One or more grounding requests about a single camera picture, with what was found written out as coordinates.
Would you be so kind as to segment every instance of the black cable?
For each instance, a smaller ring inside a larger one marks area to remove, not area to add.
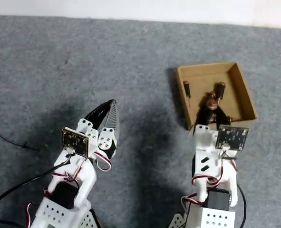
[[[55,171],[56,169],[58,169],[58,168],[60,168],[60,167],[62,167],[62,166],[64,166],[64,165],[69,164],[69,160],[70,160],[71,156],[72,156],[72,155],[69,155],[68,159],[67,159],[65,162],[63,162],[63,163],[61,163],[61,164],[59,164],[59,165],[57,165],[57,166],[54,166],[53,168],[47,170],[46,172],[44,172],[44,173],[42,173],[42,174],[40,174],[40,175],[38,175],[38,176],[36,176],[36,177],[33,177],[33,178],[31,178],[31,179],[29,179],[29,180],[27,180],[27,181],[25,181],[25,182],[22,182],[21,184],[18,184],[18,185],[16,185],[15,187],[13,187],[13,188],[7,190],[6,192],[4,192],[3,194],[0,195],[0,201],[1,201],[4,197],[6,197],[7,195],[9,195],[10,193],[14,192],[15,190],[17,190],[17,189],[19,189],[19,188],[21,188],[21,187],[23,187],[23,186],[25,186],[25,185],[27,185],[27,184],[33,182],[33,181],[36,181],[36,180],[38,180],[38,179],[40,179],[40,178],[42,178],[42,177],[45,177],[45,176],[47,176],[48,174],[50,174],[50,173],[52,173],[53,171]],[[6,225],[10,225],[10,226],[14,226],[14,227],[25,228],[25,226],[22,226],[22,225],[20,225],[20,224],[18,224],[18,223],[16,223],[16,222],[11,222],[11,221],[7,221],[7,220],[3,220],[3,219],[0,219],[0,223],[1,223],[1,224],[6,224]]]
[[[2,140],[6,141],[6,142],[8,142],[8,143],[10,143],[10,144],[12,144],[12,145],[18,146],[18,147],[22,147],[22,148],[25,148],[25,149],[30,149],[30,150],[38,151],[38,152],[40,151],[40,150],[37,149],[37,148],[33,148],[33,147],[27,146],[27,143],[24,143],[24,145],[20,145],[20,144],[14,143],[14,142],[12,142],[12,141],[6,139],[6,138],[3,137],[2,135],[0,135],[0,138],[1,138]]]
[[[240,190],[240,193],[241,193],[241,195],[242,195],[243,202],[244,202],[244,216],[243,216],[243,221],[242,221],[241,226],[240,226],[240,228],[243,228],[244,225],[245,225],[245,222],[246,222],[247,202],[246,202],[246,197],[245,197],[245,195],[244,195],[244,193],[243,193],[243,191],[242,191],[240,185],[239,185],[238,183],[236,183],[236,185],[237,185],[238,189]]]

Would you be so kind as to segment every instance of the brown box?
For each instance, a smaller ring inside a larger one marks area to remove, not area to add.
[[[183,101],[188,130],[191,130],[200,103],[206,93],[213,91],[215,83],[226,84],[220,107],[233,118],[233,126],[249,126],[258,118],[240,66],[235,62],[198,64],[178,67],[177,81]],[[186,96],[183,81],[190,84],[191,98]],[[209,125],[216,129],[216,124]]]

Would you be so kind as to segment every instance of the carpet floor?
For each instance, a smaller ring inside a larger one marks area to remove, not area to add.
[[[97,170],[88,198],[107,228],[167,228],[194,192],[175,68],[223,61],[240,63],[259,114],[237,160],[245,227],[281,228],[281,29],[0,16],[0,134],[40,149],[0,138],[0,194],[52,166],[63,127],[116,99],[113,168]],[[25,224],[49,181],[1,201],[0,218]],[[242,207],[239,196],[237,228]]]

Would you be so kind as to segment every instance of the electronic component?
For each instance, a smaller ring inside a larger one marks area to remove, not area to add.
[[[205,202],[206,208],[217,210],[229,210],[230,193],[224,189],[208,188],[208,197]]]
[[[191,92],[190,92],[190,84],[187,81],[184,81],[184,91],[186,93],[187,97],[191,97]]]
[[[74,208],[74,198],[78,193],[78,188],[62,181],[57,184],[49,199],[66,209]]]
[[[224,92],[225,92],[225,83],[224,82],[220,82],[220,83],[217,83],[216,86],[215,86],[215,97],[216,99],[222,99],[223,98],[223,95],[224,95]]]
[[[248,135],[249,128],[220,125],[215,144],[216,149],[224,146],[233,151],[242,151]]]
[[[69,128],[62,129],[63,148],[71,148],[75,153],[84,157],[88,156],[88,138]]]

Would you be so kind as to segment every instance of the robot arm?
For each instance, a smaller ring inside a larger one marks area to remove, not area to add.
[[[87,197],[97,179],[93,163],[105,162],[108,168],[100,169],[108,171],[116,153],[119,118],[115,100],[80,119],[76,130],[64,128],[62,136],[63,151],[54,165],[70,157],[69,164],[54,171],[31,228],[99,228]]]
[[[184,216],[175,214],[170,228],[234,228],[237,204],[236,164],[248,128],[220,125],[219,131],[197,125],[193,136],[192,184],[196,193],[182,197]]]

